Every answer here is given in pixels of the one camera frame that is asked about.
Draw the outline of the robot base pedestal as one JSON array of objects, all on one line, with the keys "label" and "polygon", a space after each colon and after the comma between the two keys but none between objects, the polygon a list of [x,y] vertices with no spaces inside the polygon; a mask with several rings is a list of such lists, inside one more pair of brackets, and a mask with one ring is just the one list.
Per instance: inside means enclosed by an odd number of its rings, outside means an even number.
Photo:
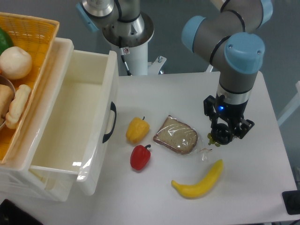
[{"label": "robot base pedestal", "polygon": [[148,61],[148,43],[154,34],[151,18],[141,12],[132,22],[116,21],[102,29],[111,50],[117,53],[120,76],[161,75],[166,58]]}]

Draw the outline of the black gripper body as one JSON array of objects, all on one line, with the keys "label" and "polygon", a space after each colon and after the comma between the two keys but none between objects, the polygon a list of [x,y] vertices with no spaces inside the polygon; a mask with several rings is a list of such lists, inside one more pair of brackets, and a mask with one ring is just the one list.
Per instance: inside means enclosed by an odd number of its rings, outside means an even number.
[{"label": "black gripper body", "polygon": [[211,121],[211,128],[218,123],[226,124],[234,132],[234,137],[243,138],[255,125],[251,120],[244,118],[247,102],[232,105],[225,102],[225,96],[208,96],[203,101],[204,114]]}]

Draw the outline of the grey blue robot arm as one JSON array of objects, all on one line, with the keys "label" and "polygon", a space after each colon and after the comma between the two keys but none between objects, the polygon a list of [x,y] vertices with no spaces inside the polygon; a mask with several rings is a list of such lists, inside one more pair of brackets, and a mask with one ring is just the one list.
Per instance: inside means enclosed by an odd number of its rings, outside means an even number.
[{"label": "grey blue robot arm", "polygon": [[[218,17],[194,16],[183,27],[181,40],[220,72],[215,97],[207,97],[204,113],[211,121],[214,141],[226,145],[243,138],[254,123],[244,111],[256,75],[263,63],[264,42],[255,30],[273,14],[271,0],[216,0]],[[82,0],[76,9],[91,31],[100,30],[117,53],[121,75],[148,75],[148,42],[154,33],[152,20],[138,0]]]}]

